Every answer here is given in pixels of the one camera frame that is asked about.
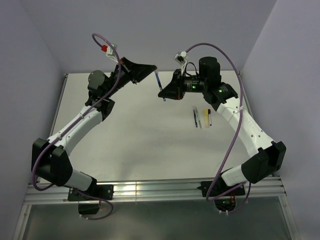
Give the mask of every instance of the wall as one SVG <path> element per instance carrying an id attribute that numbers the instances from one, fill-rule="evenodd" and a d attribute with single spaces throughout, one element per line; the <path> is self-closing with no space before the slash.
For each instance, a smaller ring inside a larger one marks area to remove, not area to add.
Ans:
<path id="1" fill-rule="evenodd" d="M 280 171 L 303 239 L 319 239 L 320 1 L 278 0 L 243 69 L 253 114 L 287 153 Z"/>
<path id="2" fill-rule="evenodd" d="M 33 141 L 49 134 L 63 75 L 19 1 L 0 1 L 0 35 L 0 233 L 7 240 L 30 179 Z"/>
<path id="3" fill-rule="evenodd" d="M 276 0 L 20 0 L 64 72 L 111 71 L 114 62 L 91 39 L 93 32 L 118 45 L 133 62 L 178 68 L 173 57 L 199 42 L 218 45 L 242 69 Z M 215 53 L 208 47 L 191 58 Z"/>

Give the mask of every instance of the yellow marker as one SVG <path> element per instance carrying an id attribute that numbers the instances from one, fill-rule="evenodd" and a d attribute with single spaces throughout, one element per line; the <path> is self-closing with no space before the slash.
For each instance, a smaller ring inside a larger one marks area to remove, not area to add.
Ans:
<path id="1" fill-rule="evenodd" d="M 209 128 L 209 112 L 208 109 L 204 110 L 204 126 Z"/>

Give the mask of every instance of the gray floor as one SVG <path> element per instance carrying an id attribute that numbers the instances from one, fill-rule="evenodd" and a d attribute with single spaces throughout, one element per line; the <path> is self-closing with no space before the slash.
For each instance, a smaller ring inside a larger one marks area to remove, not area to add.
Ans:
<path id="1" fill-rule="evenodd" d="M 74 204 L 35 205 L 23 239 L 289 240 L 290 235 L 274 197 L 252 198 L 229 216 L 205 201 L 117 203 L 110 217 L 98 221 L 79 218 Z"/>

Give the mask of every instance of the red connector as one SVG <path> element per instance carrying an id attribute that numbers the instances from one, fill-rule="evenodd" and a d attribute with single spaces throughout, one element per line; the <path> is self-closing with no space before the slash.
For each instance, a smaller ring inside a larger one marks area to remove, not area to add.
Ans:
<path id="1" fill-rule="evenodd" d="M 107 45 L 102 45 L 101 50 L 104 51 L 105 53 L 107 52 L 108 46 Z"/>

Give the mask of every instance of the white table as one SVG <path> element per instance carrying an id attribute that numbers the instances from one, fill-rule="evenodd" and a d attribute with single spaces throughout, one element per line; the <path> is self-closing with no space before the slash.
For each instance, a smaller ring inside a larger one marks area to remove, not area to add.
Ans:
<path id="1" fill-rule="evenodd" d="M 162 87 L 171 81 L 172 75 L 171 71 L 159 73 Z M 240 92 L 233 71 L 221 71 L 221 75 L 223 82 Z M 68 75 L 53 133 L 84 106 L 88 99 L 88 76 L 89 73 Z M 98 181 L 214 177 L 234 130 L 205 102 L 201 93 L 186 93 L 183 100 L 164 102 L 158 92 L 152 73 L 137 85 L 128 83 L 112 96 L 115 105 L 109 117 L 90 131 L 71 153 L 73 168 Z M 198 108 L 202 125 L 204 109 L 211 109 L 210 128 L 195 127 L 193 105 Z M 224 169 L 248 159 L 245 146 L 237 139 Z"/>

